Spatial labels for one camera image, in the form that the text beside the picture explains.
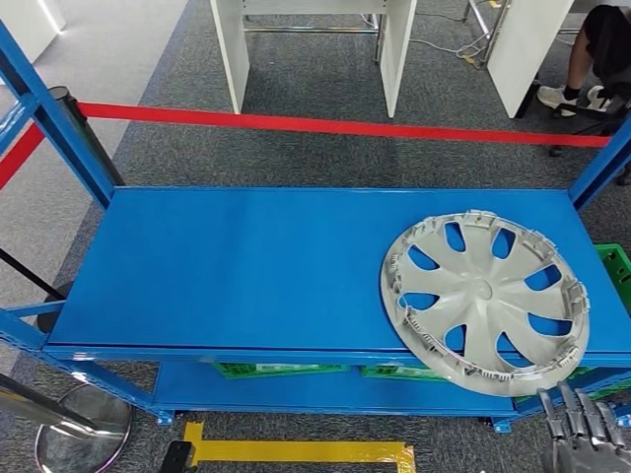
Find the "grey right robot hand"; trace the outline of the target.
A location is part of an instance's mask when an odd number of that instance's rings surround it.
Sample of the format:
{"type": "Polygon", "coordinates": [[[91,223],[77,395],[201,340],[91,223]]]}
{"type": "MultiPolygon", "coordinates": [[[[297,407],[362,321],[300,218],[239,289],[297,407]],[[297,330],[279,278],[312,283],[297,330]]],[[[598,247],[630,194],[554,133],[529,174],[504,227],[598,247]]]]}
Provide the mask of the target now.
{"type": "Polygon", "coordinates": [[[542,454],[545,472],[630,470],[630,450],[608,406],[565,381],[557,388],[565,406],[565,421],[556,415],[547,390],[537,389],[551,438],[551,446],[542,454]]]}

